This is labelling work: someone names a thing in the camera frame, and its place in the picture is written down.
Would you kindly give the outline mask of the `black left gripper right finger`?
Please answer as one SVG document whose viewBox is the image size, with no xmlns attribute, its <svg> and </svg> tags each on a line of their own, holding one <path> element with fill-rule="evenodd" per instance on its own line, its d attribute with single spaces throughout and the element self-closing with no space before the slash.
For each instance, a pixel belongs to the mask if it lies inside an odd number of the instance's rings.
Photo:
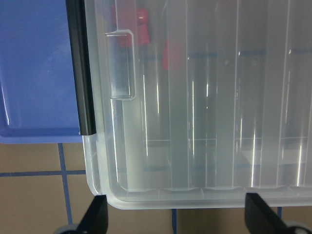
<svg viewBox="0 0 312 234">
<path fill-rule="evenodd" d="M 288 227 L 257 193 L 246 193 L 245 225 L 250 234 L 289 234 Z"/>
</svg>

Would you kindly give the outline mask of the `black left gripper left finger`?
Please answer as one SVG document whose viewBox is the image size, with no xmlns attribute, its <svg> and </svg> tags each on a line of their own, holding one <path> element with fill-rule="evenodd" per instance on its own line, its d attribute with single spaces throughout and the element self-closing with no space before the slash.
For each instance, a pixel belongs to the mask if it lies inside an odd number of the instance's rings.
<svg viewBox="0 0 312 234">
<path fill-rule="evenodd" d="M 78 234 L 105 234 L 108 230 L 106 195 L 97 195 L 77 227 Z"/>
</svg>

